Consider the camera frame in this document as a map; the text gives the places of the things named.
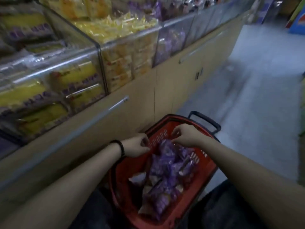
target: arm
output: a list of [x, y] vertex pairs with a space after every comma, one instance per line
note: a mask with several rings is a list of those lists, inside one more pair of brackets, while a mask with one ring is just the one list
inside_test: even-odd
[[[145, 134], [122, 141], [126, 156], [149, 151]], [[110, 167], [121, 157], [120, 146], [109, 145], [44, 189], [9, 216], [0, 228], [68, 228]]]
[[174, 143], [207, 153], [270, 228], [304, 228], [305, 188], [201, 134], [194, 126], [179, 125], [173, 135], [179, 136]]

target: grey floor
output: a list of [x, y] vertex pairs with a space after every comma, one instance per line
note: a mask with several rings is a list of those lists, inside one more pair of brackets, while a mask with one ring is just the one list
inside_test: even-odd
[[[221, 143], [296, 181], [305, 36], [288, 34], [284, 26], [284, 19], [244, 26], [228, 61], [177, 114], [208, 115], [222, 125]], [[225, 179], [218, 170], [205, 192]]]

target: dark pants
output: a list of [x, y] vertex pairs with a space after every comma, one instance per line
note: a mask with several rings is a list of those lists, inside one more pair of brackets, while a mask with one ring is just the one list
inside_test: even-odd
[[[110, 229], [109, 222], [114, 214], [111, 205], [105, 197], [95, 190], [89, 197], [70, 229]], [[190, 211], [188, 223], [182, 223], [179, 229], [245, 229], [266, 228], [258, 215], [242, 198], [236, 188], [228, 181], [224, 181]], [[127, 224], [113, 228], [130, 228]]]

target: bracelet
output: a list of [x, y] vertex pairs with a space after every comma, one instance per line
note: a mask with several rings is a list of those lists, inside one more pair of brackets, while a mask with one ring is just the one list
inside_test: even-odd
[[120, 148], [121, 148], [121, 158], [124, 157], [125, 156], [125, 150], [124, 150], [124, 146], [123, 146], [122, 142], [120, 142], [119, 140], [112, 140], [110, 142], [110, 144], [112, 144], [112, 143], [117, 143], [120, 146]]

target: black basket handle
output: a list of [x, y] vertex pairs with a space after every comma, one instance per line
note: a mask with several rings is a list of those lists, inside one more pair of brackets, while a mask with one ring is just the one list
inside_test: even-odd
[[190, 119], [192, 115], [195, 115], [195, 116], [197, 116], [197, 117], [199, 117], [199, 118], [201, 118], [201, 119], [207, 121], [207, 122], [210, 123], [211, 125], [213, 125], [213, 126], [216, 128], [216, 130], [213, 131], [213, 132], [211, 132], [212, 135], [218, 133], [218, 132], [221, 130], [220, 124], [216, 123], [215, 121], [213, 121], [211, 118], [207, 117], [206, 115], [203, 115], [202, 113], [197, 112], [197, 111], [191, 111], [191, 112], [189, 113], [188, 118]]

